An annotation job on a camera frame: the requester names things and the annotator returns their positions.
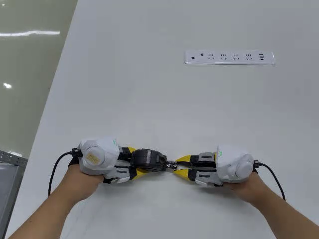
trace human hand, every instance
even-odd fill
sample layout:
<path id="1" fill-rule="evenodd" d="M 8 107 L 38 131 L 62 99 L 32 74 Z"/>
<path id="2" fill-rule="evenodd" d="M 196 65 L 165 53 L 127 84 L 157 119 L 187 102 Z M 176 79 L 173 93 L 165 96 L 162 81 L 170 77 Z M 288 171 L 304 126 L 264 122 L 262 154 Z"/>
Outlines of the human hand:
<path id="1" fill-rule="evenodd" d="M 255 172 L 253 172 L 245 182 L 224 183 L 224 186 L 234 191 L 240 199 L 253 206 L 261 201 L 267 193 L 271 192 L 270 188 Z"/>
<path id="2" fill-rule="evenodd" d="M 90 197 L 103 181 L 103 175 L 90 176 L 80 170 L 79 164 L 68 168 L 62 182 L 53 193 L 60 193 L 66 200 L 76 204 Z"/>

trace white power strip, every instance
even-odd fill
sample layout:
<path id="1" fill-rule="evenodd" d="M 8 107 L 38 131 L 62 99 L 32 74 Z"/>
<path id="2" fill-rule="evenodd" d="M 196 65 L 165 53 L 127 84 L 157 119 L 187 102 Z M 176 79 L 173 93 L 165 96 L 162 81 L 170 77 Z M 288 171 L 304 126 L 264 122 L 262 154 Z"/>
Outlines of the white power strip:
<path id="1" fill-rule="evenodd" d="M 274 54 L 265 51 L 185 51 L 186 64 L 274 65 Z"/>

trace cable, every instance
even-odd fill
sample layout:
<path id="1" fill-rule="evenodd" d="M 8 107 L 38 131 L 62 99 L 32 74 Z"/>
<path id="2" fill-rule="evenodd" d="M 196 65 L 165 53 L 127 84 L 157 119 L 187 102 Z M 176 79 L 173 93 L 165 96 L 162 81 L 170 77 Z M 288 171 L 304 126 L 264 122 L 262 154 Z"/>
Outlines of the cable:
<path id="1" fill-rule="evenodd" d="M 278 185 L 278 187 L 279 187 L 279 189 L 280 189 L 281 195 L 283 196 L 283 199 L 286 200 L 286 197 L 285 197 L 283 188 L 281 187 L 281 185 L 280 185 L 280 183 L 279 183 L 279 181 L 278 181 L 278 179 L 277 179 L 275 173 L 272 171 L 272 169 L 271 169 L 268 165 L 266 165 L 266 164 L 264 164 L 264 163 L 258 162 L 257 165 L 258 165 L 258 166 L 264 166 L 264 167 L 266 167 L 266 168 L 271 172 L 271 174 L 274 176 L 274 178 L 275 178 L 275 180 L 276 180 L 276 183 L 277 183 L 277 185 Z"/>
<path id="2" fill-rule="evenodd" d="M 51 195 L 52 181 L 53 181 L 53 176 L 54 176 L 56 167 L 58 166 L 58 163 L 60 162 L 60 160 L 61 160 L 64 156 L 66 156 L 66 155 L 72 155 L 72 151 L 62 154 L 62 155 L 58 158 L 58 160 L 55 162 L 55 165 L 54 165 L 53 170 L 52 170 L 50 182 L 49 182 L 49 190 L 48 190 L 48 196 L 49 196 L 49 197 L 50 197 L 50 195 Z"/>

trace gray floor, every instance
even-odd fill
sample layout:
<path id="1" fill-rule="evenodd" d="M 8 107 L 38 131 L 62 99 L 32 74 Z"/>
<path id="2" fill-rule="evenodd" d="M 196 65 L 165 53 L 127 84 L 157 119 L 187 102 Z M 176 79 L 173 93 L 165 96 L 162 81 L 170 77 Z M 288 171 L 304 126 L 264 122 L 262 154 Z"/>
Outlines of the gray floor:
<path id="1" fill-rule="evenodd" d="M 29 157 L 76 3 L 0 0 L 1 150 Z"/>

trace metal shelf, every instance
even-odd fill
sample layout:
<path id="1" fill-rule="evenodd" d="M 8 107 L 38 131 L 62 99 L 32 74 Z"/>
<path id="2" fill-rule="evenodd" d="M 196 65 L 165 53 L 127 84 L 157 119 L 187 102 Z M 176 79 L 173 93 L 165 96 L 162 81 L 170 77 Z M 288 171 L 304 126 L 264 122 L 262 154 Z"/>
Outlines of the metal shelf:
<path id="1" fill-rule="evenodd" d="M 0 238 L 4 238 L 27 159 L 0 150 Z"/>

